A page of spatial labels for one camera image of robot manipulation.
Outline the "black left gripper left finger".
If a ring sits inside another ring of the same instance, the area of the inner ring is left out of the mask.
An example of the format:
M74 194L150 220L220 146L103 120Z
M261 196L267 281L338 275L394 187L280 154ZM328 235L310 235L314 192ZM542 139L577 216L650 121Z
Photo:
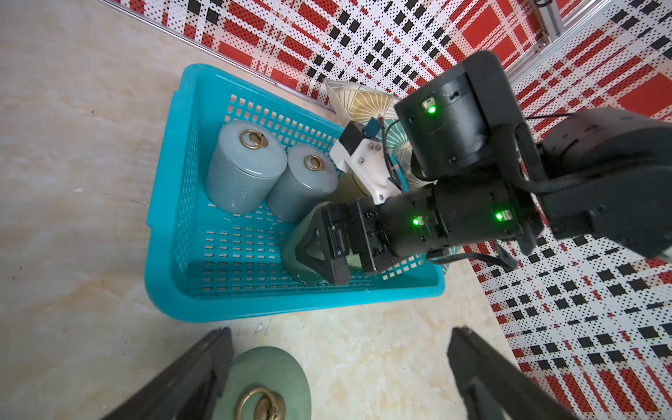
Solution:
M231 330L215 329L107 419L211 419L234 358Z

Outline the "yellow tea canister back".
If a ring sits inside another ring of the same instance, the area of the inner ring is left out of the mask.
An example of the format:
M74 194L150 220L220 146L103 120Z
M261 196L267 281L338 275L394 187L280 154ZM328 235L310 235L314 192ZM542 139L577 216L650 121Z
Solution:
M343 203L369 196L369 191L354 173L341 173L336 189L325 200Z

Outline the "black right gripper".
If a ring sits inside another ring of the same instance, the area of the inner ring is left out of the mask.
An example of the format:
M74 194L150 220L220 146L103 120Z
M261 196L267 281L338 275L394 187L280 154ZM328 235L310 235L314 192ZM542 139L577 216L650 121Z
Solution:
M293 279L344 286L351 280L348 257L361 270L380 274L404 259L395 255L371 198L315 206L293 231Z

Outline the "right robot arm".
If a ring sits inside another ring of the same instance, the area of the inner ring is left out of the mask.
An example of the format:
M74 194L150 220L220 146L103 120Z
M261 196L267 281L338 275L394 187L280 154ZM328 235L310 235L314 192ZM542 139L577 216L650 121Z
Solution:
M533 139L495 54L476 52L395 105L425 185L376 204L318 208L282 250L297 276L346 285L348 257L378 274L408 257L449 264L451 247L515 241L524 253L595 234L671 257L671 126L618 108L565 114Z

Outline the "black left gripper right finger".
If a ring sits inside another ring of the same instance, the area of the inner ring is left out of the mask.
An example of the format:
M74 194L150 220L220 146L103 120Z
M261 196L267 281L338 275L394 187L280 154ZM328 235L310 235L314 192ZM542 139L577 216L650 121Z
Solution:
M574 419L476 332L455 327L447 359L469 419Z

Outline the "green tea canister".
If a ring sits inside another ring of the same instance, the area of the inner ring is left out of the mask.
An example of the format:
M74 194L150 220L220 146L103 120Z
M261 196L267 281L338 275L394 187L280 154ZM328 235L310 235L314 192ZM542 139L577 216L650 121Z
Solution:
M310 419L304 370L280 348L262 346L234 357L214 419Z

